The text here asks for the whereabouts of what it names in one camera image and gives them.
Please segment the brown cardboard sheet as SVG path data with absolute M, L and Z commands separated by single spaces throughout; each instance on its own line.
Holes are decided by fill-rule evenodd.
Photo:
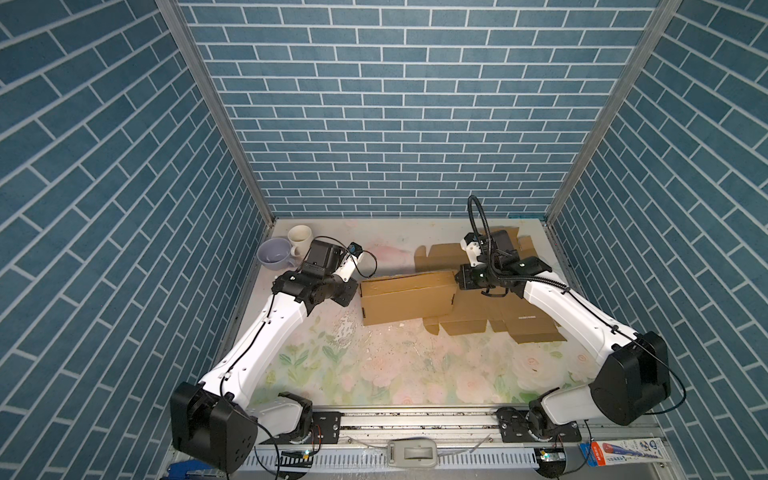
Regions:
M 414 262 L 418 273 L 444 270 L 456 273 L 468 259 L 457 243 L 446 243 L 418 247 Z M 494 289 L 491 296 L 480 290 L 459 290 L 453 297 L 450 313 L 425 317 L 423 325 L 433 335 L 443 331 L 450 336 L 483 333 L 490 326 L 493 332 L 507 333 L 519 344 L 564 339 L 549 315 L 499 288 Z

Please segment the brown cardboard box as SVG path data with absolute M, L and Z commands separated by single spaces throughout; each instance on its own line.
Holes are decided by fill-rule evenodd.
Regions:
M 448 314 L 458 290 L 450 271 L 365 280 L 360 285 L 365 326 Z

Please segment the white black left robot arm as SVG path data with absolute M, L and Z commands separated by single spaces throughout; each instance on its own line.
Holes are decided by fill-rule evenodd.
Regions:
M 301 265 L 275 278 L 254 323 L 231 350 L 195 383 L 183 382 L 169 408 L 173 447 L 226 474 L 238 470 L 267 440 L 304 441 L 313 430 L 312 403 L 283 392 L 248 408 L 259 380 L 291 334 L 320 304 L 346 307 L 358 283 L 353 274 L 365 249 L 331 238 L 312 241 Z

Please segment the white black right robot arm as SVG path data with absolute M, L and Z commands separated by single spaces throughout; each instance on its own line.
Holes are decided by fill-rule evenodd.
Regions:
M 579 341 L 599 367 L 590 384 L 551 390 L 530 402 L 532 437 L 548 441 L 572 422 L 599 417 L 627 426 L 669 397 L 668 349 L 658 334 L 641 334 L 600 311 L 543 260 L 521 257 L 504 231 L 470 232 L 460 247 L 468 258 L 455 276 L 460 289 L 517 295 Z

